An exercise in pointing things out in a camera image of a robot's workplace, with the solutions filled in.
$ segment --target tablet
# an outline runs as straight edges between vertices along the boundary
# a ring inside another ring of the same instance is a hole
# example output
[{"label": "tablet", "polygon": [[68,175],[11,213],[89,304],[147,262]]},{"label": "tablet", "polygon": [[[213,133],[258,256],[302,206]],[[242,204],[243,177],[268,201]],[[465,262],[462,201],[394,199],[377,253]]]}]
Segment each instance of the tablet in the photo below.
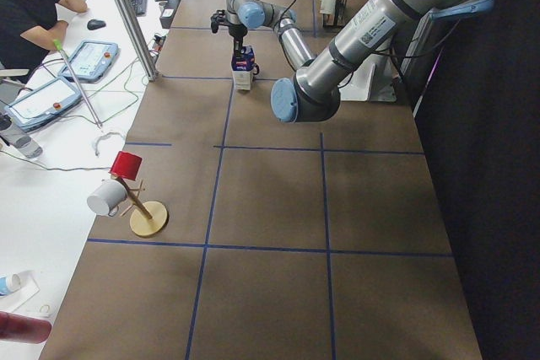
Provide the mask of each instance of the tablet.
[{"label": "tablet", "polygon": [[32,131],[60,117],[82,99],[65,78],[56,78],[4,107],[23,131]]},{"label": "tablet", "polygon": [[[79,82],[93,83],[100,80],[118,55],[118,44],[84,40],[75,52],[69,57],[69,63]],[[58,73],[59,76],[73,81],[72,75],[66,65]]]}]

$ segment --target black shirt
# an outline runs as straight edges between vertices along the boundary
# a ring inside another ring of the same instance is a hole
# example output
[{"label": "black shirt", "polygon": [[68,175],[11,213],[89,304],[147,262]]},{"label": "black shirt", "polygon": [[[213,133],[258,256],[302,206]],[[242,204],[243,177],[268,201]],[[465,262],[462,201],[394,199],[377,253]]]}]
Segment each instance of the black shirt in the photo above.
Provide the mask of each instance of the black shirt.
[{"label": "black shirt", "polygon": [[20,35],[40,25],[50,30],[58,21],[56,3],[60,0],[0,0],[0,62],[6,69],[29,69],[19,77],[26,82],[48,50],[25,40]]}]

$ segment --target computer mouse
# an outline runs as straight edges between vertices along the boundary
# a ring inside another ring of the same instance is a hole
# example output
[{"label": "computer mouse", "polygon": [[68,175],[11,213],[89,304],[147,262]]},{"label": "computer mouse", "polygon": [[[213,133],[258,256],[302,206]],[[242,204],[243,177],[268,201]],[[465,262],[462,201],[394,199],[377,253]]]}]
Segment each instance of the computer mouse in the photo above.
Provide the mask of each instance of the computer mouse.
[{"label": "computer mouse", "polygon": [[100,29],[101,27],[105,27],[106,25],[107,25],[106,22],[103,20],[91,19],[86,24],[86,28],[88,30],[97,30],[97,29]]}]

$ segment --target metal pole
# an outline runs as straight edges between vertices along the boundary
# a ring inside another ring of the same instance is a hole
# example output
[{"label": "metal pole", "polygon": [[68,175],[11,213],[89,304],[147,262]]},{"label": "metal pole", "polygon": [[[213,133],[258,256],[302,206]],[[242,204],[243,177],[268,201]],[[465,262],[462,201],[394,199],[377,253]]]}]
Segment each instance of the metal pole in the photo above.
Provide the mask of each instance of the metal pole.
[{"label": "metal pole", "polygon": [[121,18],[124,21],[124,25],[126,26],[129,38],[133,43],[138,59],[143,64],[146,76],[149,81],[154,81],[158,77],[158,71],[155,68],[154,60],[152,59],[146,41],[144,40],[141,27],[138,25],[137,17],[135,16],[132,5],[129,0],[115,0],[115,3]]}]

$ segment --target black curtain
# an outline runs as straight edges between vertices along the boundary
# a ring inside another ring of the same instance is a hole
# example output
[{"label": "black curtain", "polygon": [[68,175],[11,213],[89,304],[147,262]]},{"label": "black curtain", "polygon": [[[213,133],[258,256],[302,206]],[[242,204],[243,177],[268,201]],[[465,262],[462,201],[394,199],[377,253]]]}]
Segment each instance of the black curtain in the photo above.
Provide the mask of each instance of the black curtain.
[{"label": "black curtain", "polygon": [[416,118],[484,360],[540,359],[539,14],[462,21]]}]

